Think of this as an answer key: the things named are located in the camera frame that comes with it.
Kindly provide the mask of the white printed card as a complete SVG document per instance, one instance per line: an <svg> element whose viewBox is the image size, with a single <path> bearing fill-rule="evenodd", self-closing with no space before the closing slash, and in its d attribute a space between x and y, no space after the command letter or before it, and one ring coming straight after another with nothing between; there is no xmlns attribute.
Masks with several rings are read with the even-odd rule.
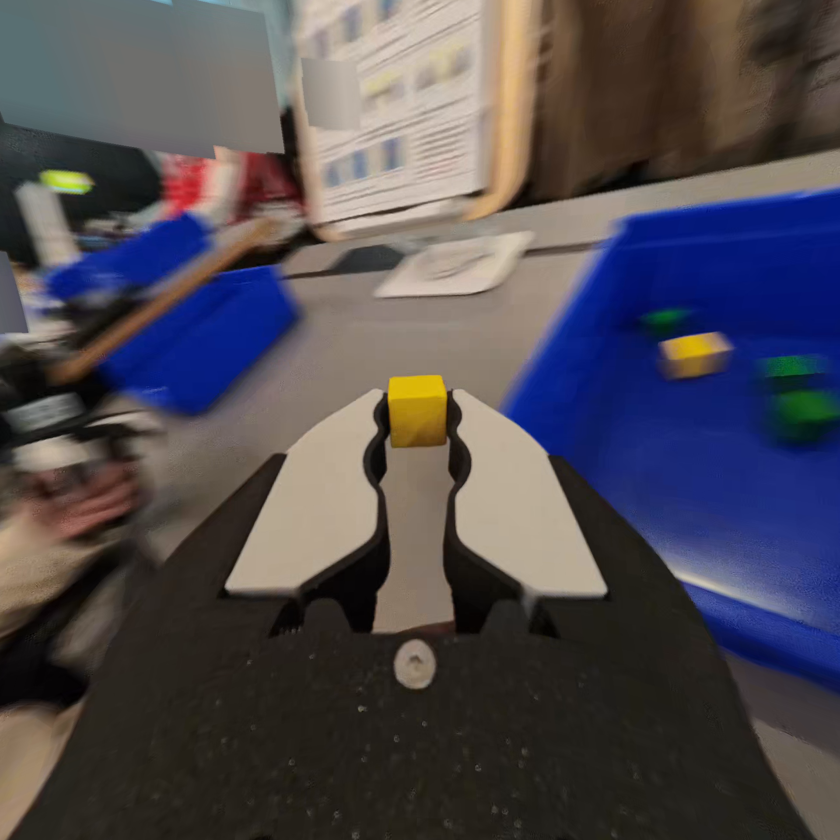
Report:
<svg viewBox="0 0 840 840"><path fill-rule="evenodd" d="M38 264L47 269L75 263L80 257L59 195L47 186L27 182L15 191Z"/></svg>

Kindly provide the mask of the tan hanging coat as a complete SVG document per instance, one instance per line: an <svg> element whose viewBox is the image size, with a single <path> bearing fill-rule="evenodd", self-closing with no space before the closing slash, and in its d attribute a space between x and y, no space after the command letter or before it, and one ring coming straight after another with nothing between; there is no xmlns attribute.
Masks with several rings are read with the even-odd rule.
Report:
<svg viewBox="0 0 840 840"><path fill-rule="evenodd" d="M528 198L838 148L839 2L544 2Z"/></svg>

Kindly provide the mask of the person's left hand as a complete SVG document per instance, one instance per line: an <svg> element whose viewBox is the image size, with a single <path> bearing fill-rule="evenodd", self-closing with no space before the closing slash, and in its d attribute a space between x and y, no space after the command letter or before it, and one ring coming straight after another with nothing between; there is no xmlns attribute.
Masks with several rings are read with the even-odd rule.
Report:
<svg viewBox="0 0 840 840"><path fill-rule="evenodd" d="M115 527L140 507L142 489L131 463L109 463L78 479L69 469L29 476L19 510L59 541L89 538Z"/></svg>

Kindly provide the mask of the blue plastic bin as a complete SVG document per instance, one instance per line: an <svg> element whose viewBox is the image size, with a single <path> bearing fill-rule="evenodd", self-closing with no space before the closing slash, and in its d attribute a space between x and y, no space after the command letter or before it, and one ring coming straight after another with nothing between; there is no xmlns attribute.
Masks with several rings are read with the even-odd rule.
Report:
<svg viewBox="0 0 840 840"><path fill-rule="evenodd" d="M638 322L661 308L722 333L727 369L666 379ZM790 354L821 355L808 389L838 396L838 188L628 217L502 411L640 532L720 646L838 691L838 427L775 436L759 364Z"/></svg>
<svg viewBox="0 0 840 840"><path fill-rule="evenodd" d="M273 266L216 276L98 367L110 386L164 413L213 407L298 322L301 310Z"/></svg>
<svg viewBox="0 0 840 840"><path fill-rule="evenodd" d="M206 220L184 213L54 269L44 280L45 294L69 302L149 287L201 255L212 243L212 229Z"/></svg>

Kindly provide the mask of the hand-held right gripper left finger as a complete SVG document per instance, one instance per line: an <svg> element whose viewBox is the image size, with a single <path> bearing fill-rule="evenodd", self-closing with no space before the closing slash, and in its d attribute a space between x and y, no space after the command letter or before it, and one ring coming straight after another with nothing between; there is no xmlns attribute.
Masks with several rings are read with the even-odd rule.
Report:
<svg viewBox="0 0 840 840"><path fill-rule="evenodd" d="M382 489L386 409L374 388L288 449L226 579L227 596L279 597L299 615L333 600L354 632L372 631L392 557Z"/></svg>

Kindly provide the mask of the wooden display board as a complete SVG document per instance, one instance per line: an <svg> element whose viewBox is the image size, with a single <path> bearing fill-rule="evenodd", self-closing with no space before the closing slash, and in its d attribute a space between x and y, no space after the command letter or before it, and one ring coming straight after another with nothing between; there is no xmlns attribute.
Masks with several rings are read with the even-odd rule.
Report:
<svg viewBox="0 0 840 840"><path fill-rule="evenodd" d="M534 102L537 89L539 30L543 2L487 2L493 11L492 45L486 47L490 110L486 128L485 152L489 179L479 192L464 197L467 209L463 223L477 222L498 213L509 204L524 182L532 137ZM295 128L299 149L299 75L295 100ZM307 194L301 173L308 225L323 243L347 239L336 224L316 226L309 217Z"/></svg>

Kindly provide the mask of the long wooden table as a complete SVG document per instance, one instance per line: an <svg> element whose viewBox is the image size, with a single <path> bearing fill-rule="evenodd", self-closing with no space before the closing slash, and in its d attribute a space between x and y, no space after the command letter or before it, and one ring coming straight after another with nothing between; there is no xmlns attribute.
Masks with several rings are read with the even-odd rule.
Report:
<svg viewBox="0 0 840 840"><path fill-rule="evenodd" d="M85 377L216 275L251 250L264 245L279 228L276 219L258 217L225 229L214 247L164 278L153 297L141 307L115 322L78 352L52 364L46 373L47 382L66 385Z"/></svg>

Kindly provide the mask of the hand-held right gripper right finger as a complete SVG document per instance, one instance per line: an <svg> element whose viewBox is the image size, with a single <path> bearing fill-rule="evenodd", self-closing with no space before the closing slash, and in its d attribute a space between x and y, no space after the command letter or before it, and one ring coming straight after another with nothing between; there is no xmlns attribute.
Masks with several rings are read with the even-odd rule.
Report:
<svg viewBox="0 0 840 840"><path fill-rule="evenodd" d="M547 451L462 389L448 395L444 574L457 634L478 634L498 603L532 625L556 602L596 604L608 585Z"/></svg>

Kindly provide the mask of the neon yellow cube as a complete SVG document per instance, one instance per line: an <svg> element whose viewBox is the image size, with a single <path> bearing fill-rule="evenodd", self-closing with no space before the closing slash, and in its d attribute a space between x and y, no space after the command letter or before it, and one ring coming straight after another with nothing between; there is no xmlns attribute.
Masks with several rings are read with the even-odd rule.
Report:
<svg viewBox="0 0 840 840"><path fill-rule="evenodd" d="M47 170L38 178L42 186L61 195L86 195L95 186L88 174L75 171Z"/></svg>

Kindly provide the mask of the black office chair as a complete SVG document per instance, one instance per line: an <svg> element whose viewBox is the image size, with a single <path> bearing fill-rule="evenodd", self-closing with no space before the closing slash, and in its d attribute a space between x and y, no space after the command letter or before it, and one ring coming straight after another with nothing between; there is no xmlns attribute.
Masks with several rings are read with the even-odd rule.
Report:
<svg viewBox="0 0 840 840"><path fill-rule="evenodd" d="M87 693L125 614L157 564L137 539L101 551L1 646L1 707L60 710Z"/></svg>

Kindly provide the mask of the printed instruction sheet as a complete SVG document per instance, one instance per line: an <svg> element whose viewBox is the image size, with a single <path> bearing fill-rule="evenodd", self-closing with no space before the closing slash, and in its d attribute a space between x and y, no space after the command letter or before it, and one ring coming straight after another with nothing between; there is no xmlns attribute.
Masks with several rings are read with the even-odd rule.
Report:
<svg viewBox="0 0 840 840"><path fill-rule="evenodd" d="M487 185L493 16L476 1L302 3L298 131L314 225Z"/></svg>

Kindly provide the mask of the yellow wooden cube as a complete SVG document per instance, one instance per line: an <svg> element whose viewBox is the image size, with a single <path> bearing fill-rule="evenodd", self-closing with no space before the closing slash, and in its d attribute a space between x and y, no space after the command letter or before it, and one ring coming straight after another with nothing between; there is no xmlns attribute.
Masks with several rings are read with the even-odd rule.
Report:
<svg viewBox="0 0 840 840"><path fill-rule="evenodd" d="M725 371L731 342L720 332L667 339L658 344L658 368L668 380L696 379Z"/></svg>
<svg viewBox="0 0 840 840"><path fill-rule="evenodd" d="M446 445L448 393L441 375L393 376L387 405L393 448Z"/></svg>

